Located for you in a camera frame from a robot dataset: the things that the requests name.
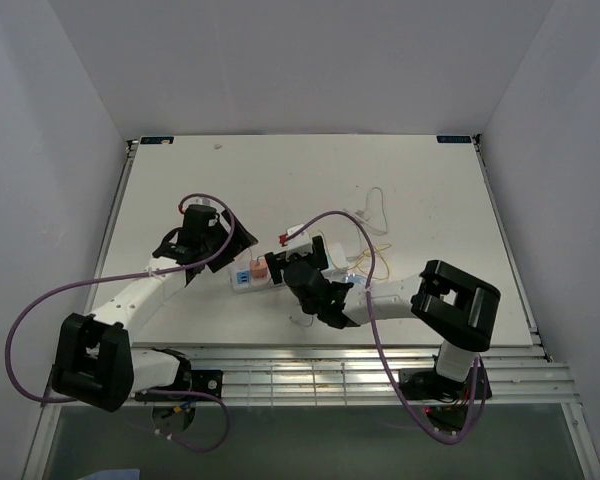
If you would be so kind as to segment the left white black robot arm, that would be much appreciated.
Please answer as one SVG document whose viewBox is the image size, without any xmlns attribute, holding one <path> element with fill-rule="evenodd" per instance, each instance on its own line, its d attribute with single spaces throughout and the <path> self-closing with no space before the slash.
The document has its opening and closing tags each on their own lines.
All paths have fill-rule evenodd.
<svg viewBox="0 0 600 480">
<path fill-rule="evenodd" d="M 87 315 L 62 323 L 51 388 L 58 394 L 114 412 L 133 394 L 161 390 L 170 399 L 192 387 L 190 363 L 169 349 L 135 352 L 148 321 L 202 271 L 217 272 L 257 239 L 228 211 L 191 205 L 181 226 L 153 251 L 145 274 Z"/>
</svg>

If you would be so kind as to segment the pink charger plug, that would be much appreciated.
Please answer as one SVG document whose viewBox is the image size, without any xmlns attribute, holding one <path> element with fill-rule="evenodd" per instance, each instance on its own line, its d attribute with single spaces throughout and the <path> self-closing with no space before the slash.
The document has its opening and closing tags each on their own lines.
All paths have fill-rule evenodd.
<svg viewBox="0 0 600 480">
<path fill-rule="evenodd" d="M 268 266 L 264 258 L 256 258 L 250 261 L 249 273 L 253 281 L 261 281 L 268 276 Z"/>
</svg>

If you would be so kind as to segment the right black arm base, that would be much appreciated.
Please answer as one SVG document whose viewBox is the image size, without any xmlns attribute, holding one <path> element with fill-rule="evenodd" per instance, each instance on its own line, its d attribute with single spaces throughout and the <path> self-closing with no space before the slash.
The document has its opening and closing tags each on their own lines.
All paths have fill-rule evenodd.
<svg viewBox="0 0 600 480">
<path fill-rule="evenodd" d="M 430 370 L 399 370 L 399 387 L 407 400 L 433 400 L 442 403 L 469 400 L 469 395 L 474 392 L 476 400 L 491 399 L 492 390 L 485 379 L 484 369 L 477 369 L 476 382 L 473 385 L 472 370 L 466 379 L 461 382 L 439 376 L 433 369 Z"/>
</svg>

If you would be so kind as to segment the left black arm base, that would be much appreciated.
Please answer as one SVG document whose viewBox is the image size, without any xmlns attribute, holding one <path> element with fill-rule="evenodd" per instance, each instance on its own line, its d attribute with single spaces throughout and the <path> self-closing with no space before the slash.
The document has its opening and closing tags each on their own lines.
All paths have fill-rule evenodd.
<svg viewBox="0 0 600 480">
<path fill-rule="evenodd" d="M 134 399 L 139 402 L 186 402 L 195 398 L 184 394 L 166 394 L 166 391 L 196 391 L 215 398 L 222 396 L 224 372 L 222 370 L 188 370 L 176 374 L 173 384 L 162 387 L 154 387 L 154 390 L 160 391 L 156 393 L 135 393 Z"/>
</svg>

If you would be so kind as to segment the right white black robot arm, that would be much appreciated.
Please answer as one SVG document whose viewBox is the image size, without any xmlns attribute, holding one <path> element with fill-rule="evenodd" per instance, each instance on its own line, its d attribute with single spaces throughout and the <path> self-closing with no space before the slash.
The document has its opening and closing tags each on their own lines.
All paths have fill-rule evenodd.
<svg viewBox="0 0 600 480">
<path fill-rule="evenodd" d="M 329 280 L 324 241 L 299 252 L 265 255 L 274 284 L 284 284 L 303 313 L 334 329 L 357 328 L 376 320 L 417 318 L 442 337 L 431 382 L 444 397 L 454 397 L 468 384 L 477 354 L 490 348 L 501 292 L 442 260 L 429 260 L 424 270 L 402 280 L 367 285 Z"/>
</svg>

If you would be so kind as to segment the white colourful power strip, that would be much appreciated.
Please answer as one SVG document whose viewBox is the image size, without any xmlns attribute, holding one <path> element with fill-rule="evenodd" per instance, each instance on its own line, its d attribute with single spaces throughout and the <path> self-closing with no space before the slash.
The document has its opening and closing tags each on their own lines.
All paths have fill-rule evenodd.
<svg viewBox="0 0 600 480">
<path fill-rule="evenodd" d="M 266 279 L 253 281 L 249 273 L 249 259 L 244 261 L 234 261 L 228 266 L 229 280 L 232 289 L 235 292 L 256 291 L 280 286 L 298 287 L 306 282 L 316 280 L 319 275 L 327 281 L 334 278 L 345 278 L 349 269 L 344 249 L 340 243 L 325 243 L 326 253 L 328 255 L 328 268 L 318 271 L 312 268 L 304 261 L 298 261 L 290 264 L 284 269 L 283 282 L 280 285 L 274 285 L 268 271 Z"/>
</svg>

